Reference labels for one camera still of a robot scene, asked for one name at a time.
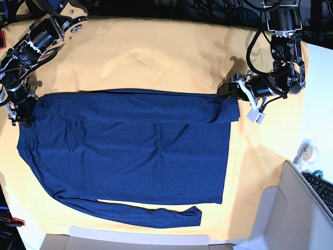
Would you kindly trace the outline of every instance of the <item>yellow fabric surface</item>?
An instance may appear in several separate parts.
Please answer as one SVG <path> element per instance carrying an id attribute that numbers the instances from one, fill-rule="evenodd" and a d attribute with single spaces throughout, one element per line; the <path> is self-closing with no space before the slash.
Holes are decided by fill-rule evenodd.
<path id="1" fill-rule="evenodd" d="M 7 48 L 17 43 L 29 24 L 16 23 L 4 29 Z M 31 78 L 40 85 L 38 96 L 118 88 L 214 94 L 222 81 L 235 72 L 247 71 L 246 48 L 254 33 L 167 20 L 91 20 Z M 306 44 L 302 49 L 308 66 Z M 263 36 L 253 48 L 251 59 L 262 71 L 272 69 L 270 47 Z M 130 233 L 207 235 L 215 240 L 249 237 L 262 192 L 279 183 L 283 162 L 293 156 L 303 96 L 304 91 L 269 104 L 261 125 L 246 118 L 250 105 L 239 101 L 240 119 L 232 123 L 223 203 L 198 204 L 202 211 L 199 227 L 131 226 L 86 215 L 52 199 L 20 158 L 16 149 L 19 128 L 6 120 L 4 108 L 0 109 L 1 185 L 12 215 L 27 223 L 22 230 L 68 234 L 69 227 L 76 226 Z M 191 205 L 163 207 L 182 211 Z"/>

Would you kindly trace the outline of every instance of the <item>white plastic part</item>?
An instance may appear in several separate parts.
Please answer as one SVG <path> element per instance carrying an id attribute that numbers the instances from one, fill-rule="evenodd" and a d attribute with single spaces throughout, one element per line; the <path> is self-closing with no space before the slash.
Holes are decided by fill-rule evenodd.
<path id="1" fill-rule="evenodd" d="M 2 90 L 2 92 L 0 93 L 0 103 L 2 103 L 5 100 L 5 95 L 6 95 L 6 90 Z M 10 102 L 5 104 L 5 109 L 9 113 L 8 117 L 16 119 L 16 115 L 17 115 L 16 111 L 12 111 L 12 109 L 10 108 Z"/>
<path id="2" fill-rule="evenodd" d="M 248 116 L 252 122 L 256 122 L 260 124 L 262 120 L 265 118 L 265 114 L 261 113 L 258 109 L 251 108 Z"/>
<path id="3" fill-rule="evenodd" d="M 314 164 L 317 161 L 318 152 L 318 149 L 311 143 L 311 140 L 305 139 L 298 149 L 293 163 L 302 171 L 307 168 L 308 164 Z"/>
<path id="4" fill-rule="evenodd" d="M 245 81 L 242 80 L 242 79 L 239 79 L 239 80 L 237 80 L 237 83 L 240 86 L 241 90 L 248 97 L 248 99 L 250 101 L 250 104 L 252 106 L 250 112 L 247 115 L 247 118 L 249 118 L 252 122 L 256 122 L 256 123 L 260 124 L 262 122 L 262 120 L 265 118 L 265 114 L 261 113 L 259 111 L 259 108 L 257 106 L 257 103 L 254 100 L 253 95 L 251 94 L 251 92 L 245 86 Z"/>

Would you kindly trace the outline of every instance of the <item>keyboard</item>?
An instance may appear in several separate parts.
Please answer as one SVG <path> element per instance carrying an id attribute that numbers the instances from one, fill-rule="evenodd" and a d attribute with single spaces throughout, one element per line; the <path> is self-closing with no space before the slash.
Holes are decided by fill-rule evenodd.
<path id="1" fill-rule="evenodd" d="M 323 200 L 328 210 L 333 213 L 333 184 L 310 173 L 302 173 L 310 186 Z"/>

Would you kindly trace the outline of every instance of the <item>sleeve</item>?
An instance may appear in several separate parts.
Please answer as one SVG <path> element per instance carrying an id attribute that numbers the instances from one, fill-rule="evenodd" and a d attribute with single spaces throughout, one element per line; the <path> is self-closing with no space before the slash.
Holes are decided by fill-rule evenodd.
<path id="1" fill-rule="evenodd" d="M 29 164 L 31 170 L 45 191 L 55 200 L 80 212 L 116 222 L 150 228 L 178 228 L 199 226 L 201 211 L 192 207 L 183 212 L 161 209 L 146 209 L 124 204 L 104 203 L 80 198 L 71 187 L 46 169 L 36 164 L 33 155 L 25 146 L 18 146 L 20 156 Z"/>
<path id="2" fill-rule="evenodd" d="M 191 227 L 199 226 L 201 222 L 201 211 L 197 207 L 192 207 L 183 212 L 177 212 L 164 208 L 146 209 L 80 198 L 57 197 L 56 200 L 66 206 L 92 216 L 141 227 Z"/>

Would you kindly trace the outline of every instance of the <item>navy blue sweater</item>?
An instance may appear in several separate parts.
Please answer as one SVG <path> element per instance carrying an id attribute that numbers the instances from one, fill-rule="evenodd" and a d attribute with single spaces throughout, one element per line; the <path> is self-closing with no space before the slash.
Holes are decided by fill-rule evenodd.
<path id="1" fill-rule="evenodd" d="M 46 192 L 84 213 L 143 227 L 198 226 L 201 211 L 145 209 L 221 203 L 237 100 L 149 90 L 52 94 L 37 101 L 18 150 Z"/>

